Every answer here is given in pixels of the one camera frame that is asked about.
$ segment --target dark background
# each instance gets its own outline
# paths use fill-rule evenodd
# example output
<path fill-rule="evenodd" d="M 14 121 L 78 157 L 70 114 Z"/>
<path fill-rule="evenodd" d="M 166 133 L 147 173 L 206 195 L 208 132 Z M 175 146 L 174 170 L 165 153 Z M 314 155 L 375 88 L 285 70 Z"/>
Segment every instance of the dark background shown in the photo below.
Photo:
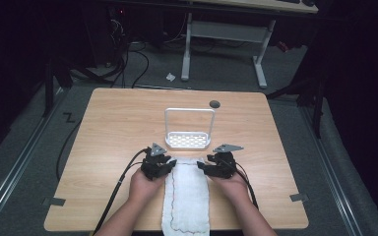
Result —
<path fill-rule="evenodd" d="M 295 47 L 316 39 L 302 63 L 305 75 L 314 75 L 316 65 L 325 63 L 316 58 L 335 51 L 327 62 L 325 96 L 349 156 L 378 206 L 378 2 L 372 2 L 318 1 L 319 15 L 348 17 L 346 28 L 317 33 L 315 26 L 280 21 L 271 44 L 282 41 Z M 105 11 L 103 5 L 85 3 L 0 1 L 0 142 L 42 84 L 51 53 L 83 67 L 112 61 Z M 144 13 L 130 20 L 138 37 L 161 46 L 163 30 L 173 35 L 179 30 L 175 19 L 181 21 L 182 14 Z"/>

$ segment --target hand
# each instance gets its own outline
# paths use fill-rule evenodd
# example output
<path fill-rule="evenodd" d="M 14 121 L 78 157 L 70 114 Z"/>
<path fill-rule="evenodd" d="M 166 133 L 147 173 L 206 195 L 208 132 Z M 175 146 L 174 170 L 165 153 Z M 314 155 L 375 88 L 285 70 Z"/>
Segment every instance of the hand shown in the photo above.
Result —
<path fill-rule="evenodd" d="M 219 177 L 210 177 L 226 195 L 226 197 L 234 204 L 239 201 L 250 201 L 248 196 L 247 184 L 238 173 L 229 179 Z"/>
<path fill-rule="evenodd" d="M 141 205 L 147 204 L 164 183 L 166 177 L 165 175 L 154 180 L 149 180 L 141 168 L 138 168 L 131 177 L 128 201 L 137 202 Z"/>

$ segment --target cable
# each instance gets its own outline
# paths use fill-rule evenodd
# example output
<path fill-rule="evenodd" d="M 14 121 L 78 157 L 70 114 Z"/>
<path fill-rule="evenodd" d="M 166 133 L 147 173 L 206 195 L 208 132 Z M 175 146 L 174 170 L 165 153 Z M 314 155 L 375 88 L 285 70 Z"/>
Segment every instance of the cable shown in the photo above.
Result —
<path fill-rule="evenodd" d="M 57 177 L 58 182 L 60 182 L 60 178 L 61 178 L 61 175 L 60 175 L 60 172 L 59 172 L 61 155 L 63 154 L 64 148 L 66 148 L 66 146 L 67 146 L 67 142 L 70 140 L 73 133 L 76 131 L 76 129 L 78 129 L 78 127 L 81 123 L 82 123 L 82 119 L 78 122 L 78 124 L 76 124 L 75 128 L 73 128 L 73 130 L 70 132 L 69 136 L 67 136 L 66 140 L 64 141 L 63 147 L 60 150 L 60 153 L 59 153 L 59 156 L 58 156 L 57 162 L 56 162 L 56 177 Z"/>
<path fill-rule="evenodd" d="M 242 172 L 244 172 L 245 178 L 248 180 L 248 182 L 250 182 L 250 180 L 248 179 L 248 176 L 247 176 L 247 172 L 245 172 L 245 169 L 240 164 L 238 164 L 237 162 L 235 162 L 235 164 L 238 165 L 242 169 Z"/>
<path fill-rule="evenodd" d="M 118 182 L 116 183 L 115 189 L 112 192 L 111 197 L 109 198 L 108 204 L 106 205 L 105 211 L 103 212 L 102 216 L 100 217 L 99 223 L 96 226 L 96 229 L 94 230 L 94 235 L 97 233 L 97 231 L 100 229 L 100 227 L 103 225 L 103 222 L 106 219 L 106 215 L 109 213 L 110 208 L 112 207 L 113 201 L 115 200 L 116 194 L 118 193 L 119 187 L 121 187 L 122 181 L 125 179 L 125 174 L 128 172 L 128 170 L 134 166 L 133 162 L 139 156 L 141 153 L 147 151 L 146 148 L 141 149 L 139 152 L 137 152 L 133 158 L 131 158 L 130 163 L 128 163 L 127 167 L 125 168 L 124 172 L 122 173 L 121 177 L 119 178 Z"/>
<path fill-rule="evenodd" d="M 247 184 L 247 188 L 248 190 L 250 191 L 250 195 L 251 195 L 251 200 L 253 202 L 253 205 L 254 207 L 256 208 L 259 208 L 259 205 L 257 204 L 257 200 L 256 200 L 256 195 L 254 194 L 254 191 L 253 191 L 253 187 L 251 187 L 250 185 L 250 181 L 248 181 L 248 179 L 246 178 L 246 176 L 243 175 L 243 173 L 241 173 L 241 171 L 239 171 L 237 168 L 234 168 L 232 167 L 228 162 L 220 159 L 220 161 L 222 163 L 224 163 L 226 166 L 228 166 L 229 168 L 231 168 L 233 171 L 237 172 L 237 174 L 239 174 L 241 176 L 241 178 L 244 180 L 244 182 Z"/>
<path fill-rule="evenodd" d="M 138 53 L 138 54 L 144 56 L 146 58 L 146 60 L 147 60 L 147 66 L 146 66 L 146 69 L 144 70 L 144 72 L 139 77 L 137 77 L 137 79 L 134 81 L 133 85 L 131 85 L 131 89 L 134 88 L 134 86 L 136 85 L 136 83 L 138 82 L 138 80 L 140 80 L 140 78 L 143 77 L 143 75 L 146 74 L 147 70 L 149 69 L 149 58 L 146 55 L 144 55 L 143 53 L 139 52 L 139 51 L 133 51 L 133 52 Z"/>

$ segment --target wire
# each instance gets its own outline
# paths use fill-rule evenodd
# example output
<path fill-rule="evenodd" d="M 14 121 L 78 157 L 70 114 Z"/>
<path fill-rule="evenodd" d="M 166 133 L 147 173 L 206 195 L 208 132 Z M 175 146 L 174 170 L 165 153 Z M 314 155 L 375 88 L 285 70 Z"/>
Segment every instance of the wire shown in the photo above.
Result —
<path fill-rule="evenodd" d="M 144 70 L 144 72 L 139 77 L 137 77 L 137 79 L 134 81 L 133 85 L 131 85 L 131 89 L 134 88 L 134 86 L 136 85 L 136 83 L 138 82 L 138 80 L 140 80 L 140 78 L 143 77 L 143 75 L 146 74 L 147 70 L 149 69 L 149 58 L 146 55 L 144 55 L 143 53 L 139 52 L 139 51 L 133 51 L 133 52 L 138 53 L 138 54 L 142 55 L 144 58 L 146 58 L 146 60 L 147 60 L 147 66 L 146 66 L 146 69 Z"/>
<path fill-rule="evenodd" d="M 247 176 L 247 172 L 245 172 L 245 169 L 240 164 L 238 164 L 237 162 L 235 162 L 235 164 L 238 165 L 242 169 L 242 172 L 244 172 L 245 178 L 250 182 L 250 180 L 248 179 L 248 176 Z"/>
<path fill-rule="evenodd" d="M 99 223 L 96 226 L 96 229 L 94 230 L 94 235 L 97 233 L 97 231 L 100 229 L 100 227 L 103 225 L 103 222 L 106 219 L 106 216 L 109 213 L 110 208 L 112 207 L 113 201 L 115 200 L 116 194 L 118 193 L 119 187 L 121 187 L 122 181 L 125 179 L 125 174 L 128 172 L 128 170 L 134 166 L 133 164 L 134 160 L 139 156 L 141 153 L 147 151 L 146 148 L 141 149 L 139 152 L 137 152 L 133 158 L 131 158 L 130 163 L 128 163 L 127 167 L 125 168 L 124 172 L 122 173 L 121 177 L 119 178 L 118 182 L 116 183 L 115 189 L 112 192 L 111 197 L 109 198 L 108 204 L 106 205 L 105 211 L 103 212 L 102 216 L 100 217 Z"/>
<path fill-rule="evenodd" d="M 253 187 L 251 187 L 250 181 L 248 181 L 248 179 L 246 178 L 246 176 L 244 176 L 244 174 L 241 173 L 241 171 L 239 171 L 237 168 L 232 167 L 232 165 L 230 165 L 228 162 L 226 162 L 226 161 L 224 161 L 222 159 L 220 159 L 220 161 L 222 163 L 224 163 L 226 166 L 228 166 L 230 169 L 232 169 L 233 171 L 237 172 L 237 174 L 239 174 L 241 176 L 241 178 L 247 184 L 248 190 L 250 191 L 251 200 L 253 202 L 254 207 L 259 208 L 259 206 L 257 204 L 257 200 L 256 200 L 256 195 L 254 194 L 254 191 L 253 191 Z"/>
<path fill-rule="evenodd" d="M 171 39 L 171 40 L 168 40 L 168 41 L 165 41 L 164 43 L 168 43 L 168 42 L 172 42 L 172 41 L 175 41 L 175 40 L 180 40 L 182 38 L 185 38 L 185 36 L 182 36 L 180 38 L 177 38 L 178 36 L 180 36 L 183 32 L 183 29 L 185 28 L 185 23 L 186 23 L 186 20 L 187 20 L 187 17 L 188 17 L 188 14 L 186 13 L 185 14 L 185 17 L 183 18 L 183 23 L 182 23 L 182 27 L 180 28 L 180 31 L 179 33 L 176 35 L 176 37 L 174 39 Z"/>
<path fill-rule="evenodd" d="M 66 148 L 67 142 L 70 140 L 73 133 L 78 129 L 78 127 L 81 123 L 82 123 L 82 119 L 78 122 L 78 124 L 76 124 L 75 128 L 73 128 L 73 130 L 70 132 L 69 136 L 67 136 L 66 140 L 64 141 L 63 147 L 60 149 L 60 153 L 59 153 L 59 156 L 58 156 L 57 162 L 56 162 L 56 177 L 57 177 L 58 182 L 60 182 L 60 178 L 61 178 L 60 171 L 59 171 L 59 165 L 60 165 L 60 159 L 61 159 L 61 156 L 63 154 L 64 148 Z"/>

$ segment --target person's wrist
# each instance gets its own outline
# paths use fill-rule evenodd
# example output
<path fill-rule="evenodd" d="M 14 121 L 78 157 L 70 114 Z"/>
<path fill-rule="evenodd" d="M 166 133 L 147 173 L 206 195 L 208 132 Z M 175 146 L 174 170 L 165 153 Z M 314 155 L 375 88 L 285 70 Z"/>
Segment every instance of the person's wrist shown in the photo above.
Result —
<path fill-rule="evenodd" d="M 140 198 L 128 198 L 128 200 L 125 202 L 125 205 L 128 205 L 129 207 L 132 207 L 135 210 L 141 210 L 143 209 L 148 201 L 145 201 L 144 199 Z"/>

